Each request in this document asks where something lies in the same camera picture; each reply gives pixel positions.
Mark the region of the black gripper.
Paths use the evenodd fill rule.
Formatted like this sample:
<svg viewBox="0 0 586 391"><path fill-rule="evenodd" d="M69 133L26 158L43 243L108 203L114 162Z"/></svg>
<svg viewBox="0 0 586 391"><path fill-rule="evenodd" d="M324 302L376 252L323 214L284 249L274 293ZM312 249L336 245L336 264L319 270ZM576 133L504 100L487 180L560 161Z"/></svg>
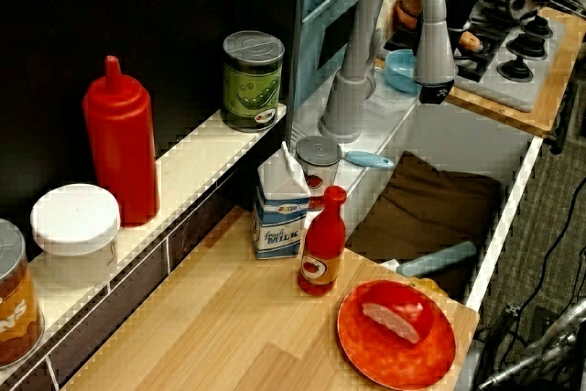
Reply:
<svg viewBox="0 0 586 391"><path fill-rule="evenodd" d="M444 83L422 84L418 100L423 104L441 104L453 88L454 80Z"/></svg>

